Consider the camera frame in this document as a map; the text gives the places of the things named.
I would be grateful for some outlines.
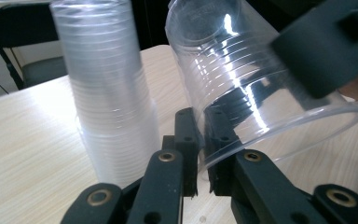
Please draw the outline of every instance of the wooden table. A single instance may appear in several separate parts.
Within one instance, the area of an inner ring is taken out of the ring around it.
[[[160,134],[173,134],[174,113],[188,107],[171,48],[142,51]],[[85,188],[97,183],[76,131],[68,77],[0,98],[0,223],[59,223]],[[358,192],[358,124],[323,144],[278,163],[293,183],[312,192],[336,183]],[[184,223],[235,223],[229,198],[185,198]]]

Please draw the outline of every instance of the chair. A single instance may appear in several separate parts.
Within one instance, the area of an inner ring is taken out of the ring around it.
[[[164,31],[169,0],[131,0],[140,49],[168,44]],[[21,66],[5,49],[59,40],[49,3],[13,4],[0,8],[0,54],[19,90],[67,74],[62,57]],[[22,78],[16,67],[20,68]]]
[[[0,8],[0,54],[19,90],[65,76],[67,71],[63,57],[21,66],[13,48],[57,40],[59,38],[48,3],[14,4]],[[14,63],[7,51],[14,56]],[[22,78],[15,64],[20,68]]]

